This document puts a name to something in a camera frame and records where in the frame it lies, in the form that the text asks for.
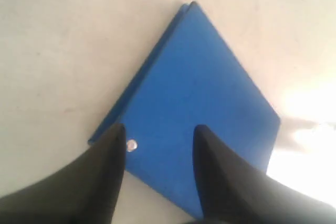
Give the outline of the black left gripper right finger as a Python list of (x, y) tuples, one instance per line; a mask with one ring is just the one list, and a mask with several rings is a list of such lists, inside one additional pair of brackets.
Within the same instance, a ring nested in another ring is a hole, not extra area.
[(251, 166), (206, 125), (193, 136), (193, 168), (210, 223), (335, 223), (335, 209)]

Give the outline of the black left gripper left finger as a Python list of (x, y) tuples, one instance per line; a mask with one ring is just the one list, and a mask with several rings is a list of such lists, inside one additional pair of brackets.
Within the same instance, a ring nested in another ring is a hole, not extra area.
[(125, 127), (109, 127), (73, 162), (1, 198), (1, 223), (111, 223), (125, 169)]

